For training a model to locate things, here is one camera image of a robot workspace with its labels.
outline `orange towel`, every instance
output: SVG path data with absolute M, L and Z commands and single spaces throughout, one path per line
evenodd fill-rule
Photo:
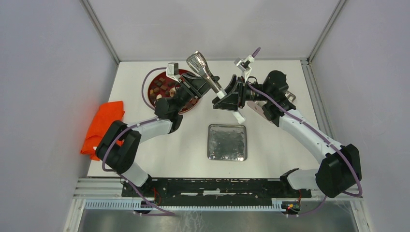
M 122 101 L 108 102 L 100 106 L 87 131 L 81 154 L 89 154 L 90 159 L 100 160 L 95 155 L 94 147 L 98 146 L 101 142 L 111 123 L 115 120 L 122 119 L 125 113 L 122 109 Z

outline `white wall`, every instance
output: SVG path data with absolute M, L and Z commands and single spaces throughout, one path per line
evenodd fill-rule
M 338 0 L 90 0 L 120 60 L 306 58 Z
M 361 152 L 375 231 L 409 231 L 410 1 L 351 0 L 313 71 L 336 137 Z
M 80 1 L 0 1 L 0 231 L 61 231 L 116 66 Z

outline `white table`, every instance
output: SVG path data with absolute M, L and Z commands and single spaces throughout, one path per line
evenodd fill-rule
M 232 74 L 240 70 L 232 61 L 209 61 L 214 75 L 225 87 Z M 125 123 L 133 123 L 154 117 L 141 99 L 141 85 L 145 75 L 157 67 L 166 67 L 167 62 L 121 62 L 110 95 L 110 102 L 124 101 Z M 313 125 L 317 125 L 300 61 L 257 60 L 252 65 L 252 76 L 262 83 L 272 70 L 287 75 L 289 91 L 296 95 L 296 108 Z M 180 69 L 189 70 L 184 61 Z M 150 81 L 162 71 L 154 72 Z M 243 124 L 248 134 L 248 159 L 246 161 L 218 161 L 207 158 L 207 133 L 210 124 L 237 124 L 231 112 L 214 110 L 210 90 L 189 112 L 179 129 L 169 135 L 148 140 L 138 147 L 135 161 L 152 177 L 192 178 L 278 178 L 293 168 L 312 169 L 319 164 L 314 157 L 287 132 L 269 123 L 249 107 L 240 110 L 247 119 Z M 92 161 L 88 176 L 116 176 L 101 169 L 101 161 Z

